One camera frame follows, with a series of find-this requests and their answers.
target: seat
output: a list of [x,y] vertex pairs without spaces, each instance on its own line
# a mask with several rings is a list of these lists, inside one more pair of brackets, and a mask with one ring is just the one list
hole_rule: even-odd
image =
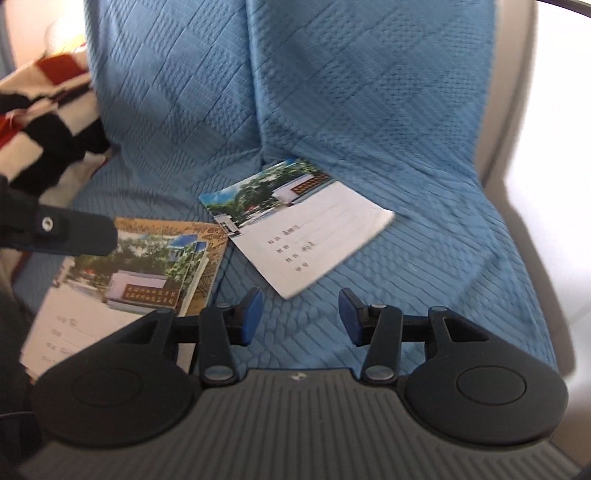
[[[242,371],[358,371],[365,353],[340,324],[342,287],[408,314],[447,305],[556,367],[526,269],[474,164],[495,46],[492,0],[89,0],[86,8],[116,155],[75,208],[213,221],[200,193],[299,155],[397,214],[290,300],[228,248],[213,301],[252,286],[266,298],[255,340],[235,351]],[[492,137],[502,131],[493,124]],[[493,144],[478,151],[481,171]],[[36,254],[20,275],[15,292],[33,310],[59,263]],[[423,359],[418,345],[405,345],[402,370]]]

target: ribbed plastic surface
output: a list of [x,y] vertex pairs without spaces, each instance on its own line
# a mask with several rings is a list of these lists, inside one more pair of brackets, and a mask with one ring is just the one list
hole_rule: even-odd
[[184,422],[143,445],[83,451],[52,444],[22,471],[44,480],[572,479],[549,442],[482,451],[419,426],[398,396],[348,370],[251,371],[206,391]]

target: black plastic mount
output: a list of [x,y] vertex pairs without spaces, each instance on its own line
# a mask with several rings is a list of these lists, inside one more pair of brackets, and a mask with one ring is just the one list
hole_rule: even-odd
[[[238,381],[229,337],[249,343],[262,304],[253,288],[239,304],[198,316],[154,310],[42,375],[31,395],[39,425],[51,438],[85,447],[133,445],[163,433],[204,388]],[[178,343],[197,344],[197,377],[176,365]]]
[[[199,316],[176,319],[158,309],[142,317],[39,379],[32,395],[39,424],[50,437],[85,447],[158,436],[204,389],[239,382],[230,345],[250,342],[262,306],[262,292],[253,289],[237,305],[207,307]],[[369,344],[361,382],[395,390],[440,437],[508,447],[544,439],[560,422],[567,391],[558,373],[446,307],[405,316],[393,306],[366,305],[345,288],[339,313],[353,343]],[[198,373],[186,375],[174,363],[177,344],[193,342]],[[426,361],[399,377],[403,342],[423,342]]]
[[[471,445],[510,446],[548,437],[568,395],[548,365],[442,306],[407,317],[365,305],[348,288],[339,313],[351,341],[369,344],[361,380],[396,387],[409,411],[439,435]],[[398,381],[402,342],[424,342],[425,363]]]

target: round pad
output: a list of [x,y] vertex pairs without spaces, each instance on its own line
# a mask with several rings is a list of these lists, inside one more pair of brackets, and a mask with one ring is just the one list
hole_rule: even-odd
[[508,368],[476,367],[458,377],[457,389],[476,403],[507,405],[525,393],[525,380]]
[[408,377],[404,396],[427,427],[483,446],[549,436],[568,398],[558,373],[499,342],[455,343]]
[[48,370],[31,396],[50,435],[86,447],[119,447],[175,425],[193,388],[174,363],[142,345],[101,345]]

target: metal screw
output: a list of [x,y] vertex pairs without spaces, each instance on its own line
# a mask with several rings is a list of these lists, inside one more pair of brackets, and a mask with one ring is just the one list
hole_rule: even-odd
[[41,221],[41,227],[46,231],[46,232],[51,232],[53,230],[53,218],[51,217],[45,217],[42,221]]
[[291,376],[292,380],[295,380],[296,382],[299,382],[300,380],[303,380],[307,377],[308,375],[306,375],[304,372],[298,372],[296,374],[293,374]]
[[230,380],[234,372],[230,367],[226,365],[213,365],[205,369],[205,378],[213,382],[223,382],[224,380]]
[[386,365],[373,365],[365,370],[365,376],[376,382],[384,382],[394,377],[394,370]]

